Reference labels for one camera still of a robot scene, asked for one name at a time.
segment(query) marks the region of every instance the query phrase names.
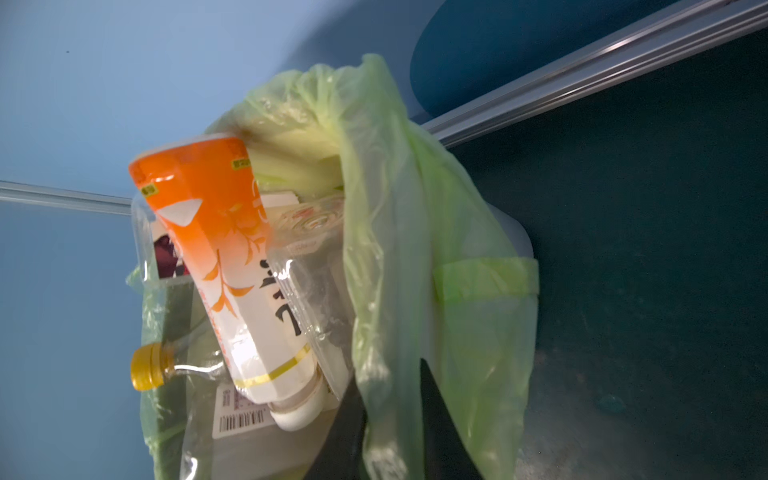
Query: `yellow tag label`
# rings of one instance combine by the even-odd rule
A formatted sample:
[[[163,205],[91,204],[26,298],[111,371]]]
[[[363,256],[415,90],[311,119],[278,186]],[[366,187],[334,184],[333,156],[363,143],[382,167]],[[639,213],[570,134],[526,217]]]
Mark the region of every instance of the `yellow tag label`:
[[[241,168],[250,167],[249,158],[241,158],[239,160],[232,160],[232,170],[240,170]]]
[[[156,193],[157,193],[157,187],[155,187],[154,184],[149,184],[146,187],[141,189],[141,194],[144,195],[145,197],[151,197]]]

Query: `white bottle cap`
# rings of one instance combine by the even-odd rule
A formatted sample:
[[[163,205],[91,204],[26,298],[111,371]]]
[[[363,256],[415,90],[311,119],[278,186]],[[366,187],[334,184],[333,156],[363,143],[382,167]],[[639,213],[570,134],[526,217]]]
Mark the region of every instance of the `white bottle cap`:
[[[277,426],[286,432],[295,432],[312,423],[323,410],[326,401],[326,389],[325,380],[320,376],[315,388],[296,408],[291,410],[272,410],[270,408],[270,414]]]

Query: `green plastic band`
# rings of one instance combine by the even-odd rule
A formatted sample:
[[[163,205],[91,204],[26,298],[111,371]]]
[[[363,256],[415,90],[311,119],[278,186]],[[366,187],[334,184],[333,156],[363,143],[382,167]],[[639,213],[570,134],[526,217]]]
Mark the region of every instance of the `green plastic band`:
[[[441,303],[538,295],[538,262],[532,258],[473,258],[439,266],[433,275]]]

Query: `yellow bottle cap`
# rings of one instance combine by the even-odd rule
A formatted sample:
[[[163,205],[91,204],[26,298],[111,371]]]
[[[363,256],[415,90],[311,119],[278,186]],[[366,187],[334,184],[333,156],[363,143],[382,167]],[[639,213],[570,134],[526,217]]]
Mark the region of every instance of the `yellow bottle cap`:
[[[165,383],[162,350],[160,343],[150,343],[134,352],[134,358],[131,360],[131,381],[139,392],[156,389]]]

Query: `plastic lid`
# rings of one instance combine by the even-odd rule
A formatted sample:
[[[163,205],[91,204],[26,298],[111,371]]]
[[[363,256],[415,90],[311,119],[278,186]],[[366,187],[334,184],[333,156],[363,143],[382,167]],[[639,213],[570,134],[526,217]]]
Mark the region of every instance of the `plastic lid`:
[[[323,410],[325,401],[326,383],[323,381],[323,377],[320,376],[319,381],[316,382],[309,396],[295,409],[272,410],[272,405],[270,404],[270,414],[277,426],[282,430],[295,432],[296,430],[303,429],[317,418]]]
[[[156,389],[165,383],[162,349],[160,343],[150,343],[134,352],[134,358],[131,359],[131,382],[139,392]]]

